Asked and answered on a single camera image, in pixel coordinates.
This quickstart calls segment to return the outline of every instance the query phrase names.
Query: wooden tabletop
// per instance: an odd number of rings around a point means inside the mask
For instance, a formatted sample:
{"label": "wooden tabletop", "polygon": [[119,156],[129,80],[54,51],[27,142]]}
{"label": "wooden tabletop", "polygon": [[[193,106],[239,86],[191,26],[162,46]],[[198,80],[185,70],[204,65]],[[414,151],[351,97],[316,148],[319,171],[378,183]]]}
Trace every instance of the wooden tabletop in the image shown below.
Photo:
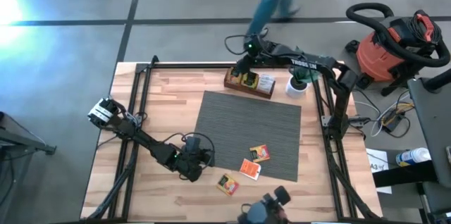
{"label": "wooden tabletop", "polygon": [[[136,63],[119,63],[111,88],[111,96],[125,107],[130,98],[135,65]],[[233,221],[240,214],[243,203],[254,203],[268,192],[273,194],[279,185],[283,185],[290,193],[291,202],[284,209],[291,221],[336,220],[313,87],[301,99],[291,99],[285,95],[285,85],[290,77],[286,69],[254,71],[276,77],[270,101],[302,107],[298,181],[263,176],[254,181],[237,171],[223,168],[207,168],[196,182],[183,181],[179,179],[178,173],[172,173],[157,164],[149,152],[140,147],[129,221]],[[224,88],[225,72],[225,69],[153,69],[145,110],[149,117],[143,123],[143,130],[157,140],[163,140],[174,132],[194,131],[206,90],[260,99]],[[143,82],[142,77],[135,111],[139,108]],[[352,98],[347,113],[350,116],[356,113]],[[110,132],[103,132],[99,142],[111,136]],[[178,138],[169,142],[181,145]],[[353,187],[370,209],[382,216],[362,136],[348,133],[343,144]],[[121,140],[114,139],[97,150],[82,217],[91,214],[111,189],[120,146]],[[224,173],[231,174],[240,183],[239,189],[231,197],[216,188],[216,183]],[[342,187],[340,194],[345,215],[348,216]],[[118,212],[122,209],[122,198],[123,193],[118,201]]]}

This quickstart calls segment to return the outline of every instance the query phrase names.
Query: white container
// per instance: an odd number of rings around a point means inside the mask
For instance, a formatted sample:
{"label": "white container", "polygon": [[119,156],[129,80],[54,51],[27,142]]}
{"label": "white container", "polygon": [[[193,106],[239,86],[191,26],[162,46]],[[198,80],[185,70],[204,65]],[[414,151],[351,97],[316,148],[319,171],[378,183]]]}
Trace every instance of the white container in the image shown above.
{"label": "white container", "polygon": [[304,89],[295,89],[291,85],[291,79],[293,79],[293,76],[291,76],[287,82],[287,87],[285,88],[285,93],[287,93],[287,95],[289,97],[294,98],[294,99],[301,98],[304,95],[304,93],[306,92],[306,90],[309,88],[310,84],[307,83],[307,86]]}
{"label": "white container", "polygon": [[401,166],[414,165],[415,163],[421,163],[423,161],[430,161],[431,155],[429,150],[424,147],[405,151],[404,153],[396,156],[396,163]]}

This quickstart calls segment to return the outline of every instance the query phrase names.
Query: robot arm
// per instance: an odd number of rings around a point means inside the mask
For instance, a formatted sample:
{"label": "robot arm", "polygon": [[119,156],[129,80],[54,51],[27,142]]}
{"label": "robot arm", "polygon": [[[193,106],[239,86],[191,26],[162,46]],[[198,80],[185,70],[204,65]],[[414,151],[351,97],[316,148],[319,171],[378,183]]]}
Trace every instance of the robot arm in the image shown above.
{"label": "robot arm", "polygon": [[196,181],[202,174],[201,163],[212,166],[214,161],[213,149],[201,149],[200,139],[183,135],[185,146],[180,149],[173,144],[159,142],[148,135],[141,128],[141,122],[125,107],[113,99],[101,99],[88,114],[89,121],[102,130],[110,130],[122,140],[137,142],[150,151],[156,162],[170,171],[178,171],[189,181]]}
{"label": "robot arm", "polygon": [[[256,35],[245,42],[245,47],[248,54],[237,62],[237,70],[241,73],[248,73],[252,66],[259,65],[292,66],[293,72],[305,70],[305,68],[320,72],[336,95],[333,115],[330,117],[326,130],[327,136],[329,139],[336,140],[343,138],[349,126],[346,115],[347,105],[351,91],[357,82],[357,75],[350,68],[343,63],[338,63],[332,57],[293,51],[283,44],[263,41]],[[340,71],[338,77],[334,69]]]}

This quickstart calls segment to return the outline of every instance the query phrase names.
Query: gray floor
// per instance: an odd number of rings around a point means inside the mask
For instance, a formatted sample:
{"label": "gray floor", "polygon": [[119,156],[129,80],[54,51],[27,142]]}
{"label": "gray floor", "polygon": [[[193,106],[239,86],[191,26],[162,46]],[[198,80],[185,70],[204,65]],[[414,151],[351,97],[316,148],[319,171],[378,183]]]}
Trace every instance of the gray floor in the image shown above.
{"label": "gray floor", "polygon": [[[14,20],[111,20],[127,18],[132,0],[16,0],[21,13]],[[250,18],[259,0],[139,0],[136,19]],[[359,2],[377,1],[397,15],[424,9],[433,16],[451,13],[451,0],[295,0],[297,17],[345,17],[345,9]],[[451,45],[451,23],[438,23]],[[125,61],[230,61],[237,57],[223,47],[223,38],[241,34],[237,25],[134,26]],[[351,39],[361,39],[370,29],[356,23],[270,24],[269,39],[299,46],[315,54],[334,56],[358,70],[343,52]],[[84,198],[99,131],[86,114],[108,94],[124,26],[0,27],[0,110],[11,114],[49,144],[58,145],[54,156],[38,153],[10,212],[8,223],[54,223],[77,220]],[[444,68],[425,69],[435,75]],[[366,93],[380,107],[394,102],[400,91],[381,98]],[[365,101],[359,94],[356,100]],[[363,116],[376,114],[358,106]],[[411,149],[424,146],[418,120],[410,114],[412,129],[402,139],[383,133],[367,137],[369,148]],[[369,134],[371,126],[364,130]],[[411,198],[381,195],[384,215],[411,220],[417,215]]]}

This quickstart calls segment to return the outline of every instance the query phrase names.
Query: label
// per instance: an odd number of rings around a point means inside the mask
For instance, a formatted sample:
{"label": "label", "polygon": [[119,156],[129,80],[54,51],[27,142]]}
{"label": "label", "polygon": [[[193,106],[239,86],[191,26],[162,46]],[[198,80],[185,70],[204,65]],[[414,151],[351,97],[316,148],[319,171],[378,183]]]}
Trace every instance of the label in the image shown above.
{"label": "label", "polygon": [[315,69],[316,70],[316,64],[313,64],[313,63],[307,63],[305,61],[298,61],[298,60],[295,60],[295,59],[292,59],[292,58],[291,58],[291,63],[293,65],[295,65],[295,66],[302,66],[302,67],[305,67],[305,68],[311,68],[311,69]]}
{"label": "label", "polygon": [[260,75],[259,83],[257,85],[257,90],[261,92],[265,92],[267,94],[271,93],[271,89],[273,88],[273,83],[275,79],[271,75]]}
{"label": "label", "polygon": [[415,161],[414,161],[414,158],[412,157],[412,154],[413,154],[413,151],[407,151],[402,154],[398,154],[396,156],[396,161],[397,161],[398,165],[401,167],[414,165]]}

